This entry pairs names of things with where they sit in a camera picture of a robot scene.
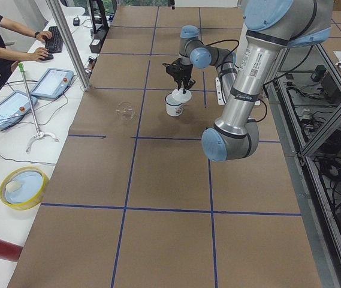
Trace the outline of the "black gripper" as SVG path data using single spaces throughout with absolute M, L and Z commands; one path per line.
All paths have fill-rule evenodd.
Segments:
M 185 65 L 183 63 L 182 64 L 182 76 L 180 79 L 174 79 L 174 81 L 177 83 L 177 90 L 180 90 L 183 86 L 183 94 L 186 94 L 186 92 L 189 90 L 189 86 L 193 85 L 193 79 L 192 79 L 192 68 L 193 65 L 189 64 L 189 65 Z

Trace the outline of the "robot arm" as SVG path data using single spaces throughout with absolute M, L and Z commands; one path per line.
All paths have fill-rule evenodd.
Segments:
M 192 25 L 182 28 L 179 58 L 168 68 L 185 88 L 193 67 L 216 68 L 226 104 L 201 138 L 212 161 L 246 158 L 255 152 L 259 131 L 251 111 L 279 51 L 312 46 L 330 36 L 332 1 L 246 1 L 242 9 L 247 46 L 239 68 L 233 52 L 205 45 Z

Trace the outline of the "operator hand on keyboard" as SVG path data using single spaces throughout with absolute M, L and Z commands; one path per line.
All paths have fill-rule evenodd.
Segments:
M 50 31 L 42 31 L 42 32 L 36 32 L 35 33 L 35 38 L 42 42 L 45 43 L 47 40 L 52 38 L 52 33 Z

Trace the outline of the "operator hand on mouse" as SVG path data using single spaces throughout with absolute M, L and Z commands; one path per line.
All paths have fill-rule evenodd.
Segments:
M 42 61 L 48 57 L 49 57 L 49 52 L 44 47 L 39 47 L 33 53 L 29 54 L 30 61 Z

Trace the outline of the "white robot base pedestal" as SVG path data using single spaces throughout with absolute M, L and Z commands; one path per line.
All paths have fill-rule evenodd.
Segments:
M 222 84 L 223 79 L 229 79 L 229 77 L 222 76 L 215 78 L 215 85 L 216 85 L 216 95 L 218 99 L 219 105 L 226 105 L 227 103 L 227 97 L 225 96 L 224 91 L 226 90 L 225 85 Z M 241 91 L 236 92 L 236 98 L 243 100 L 243 101 L 250 101 L 255 103 L 256 106 L 259 106 L 262 102 L 262 99 L 259 98 L 259 96 L 246 94 Z

